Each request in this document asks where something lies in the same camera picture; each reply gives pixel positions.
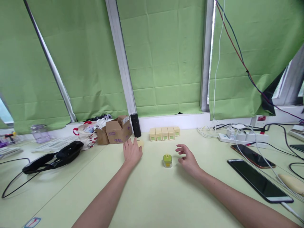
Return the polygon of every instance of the person's left hand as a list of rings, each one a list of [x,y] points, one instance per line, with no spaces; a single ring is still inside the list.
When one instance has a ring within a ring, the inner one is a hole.
[[[137,138],[134,138],[134,143],[128,139],[123,145],[123,154],[125,162],[135,166],[143,155],[142,147],[138,148]]]

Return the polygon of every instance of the small yellow jar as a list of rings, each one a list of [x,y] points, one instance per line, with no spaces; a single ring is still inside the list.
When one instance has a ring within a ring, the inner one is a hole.
[[[165,154],[163,161],[166,168],[172,167],[172,156],[170,154]]]

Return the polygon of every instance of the green lid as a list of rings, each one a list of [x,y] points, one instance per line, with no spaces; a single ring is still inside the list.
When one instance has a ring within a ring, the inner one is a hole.
[[[172,156],[169,154],[164,155],[164,162],[172,162]]]

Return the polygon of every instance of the black headset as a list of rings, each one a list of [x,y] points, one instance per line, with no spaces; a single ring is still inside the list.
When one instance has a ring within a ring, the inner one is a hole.
[[[82,142],[74,141],[71,144],[67,145],[66,147],[62,148],[57,153],[46,154],[46,155],[41,156],[40,158],[37,158],[36,160],[27,164],[22,169],[22,171],[25,174],[33,174],[33,173],[39,173],[42,171],[56,169],[58,167],[64,166],[64,165],[72,162],[79,155],[82,147],[83,147]],[[55,156],[56,156],[56,159],[52,163],[47,164]]]

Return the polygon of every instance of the smartphone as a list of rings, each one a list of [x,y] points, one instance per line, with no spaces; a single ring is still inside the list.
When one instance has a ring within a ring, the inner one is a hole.
[[[290,145],[290,147],[295,148],[301,152],[304,152],[304,145],[300,144],[300,145]]]
[[[256,167],[258,168],[270,168],[269,165],[265,162],[264,158],[257,154],[256,152],[254,152],[252,149],[248,148],[245,145],[238,145],[238,147],[240,148],[241,152],[244,154],[244,156],[251,161]],[[240,155],[241,152],[238,150],[237,145],[231,145],[231,148],[234,149],[236,152],[238,152]],[[275,168],[276,165],[274,163],[272,163],[271,161],[269,161],[268,159],[266,159],[268,161],[268,163],[271,165],[272,168]]]
[[[228,160],[228,163],[269,203],[293,203],[293,199],[266,179],[243,159]]]

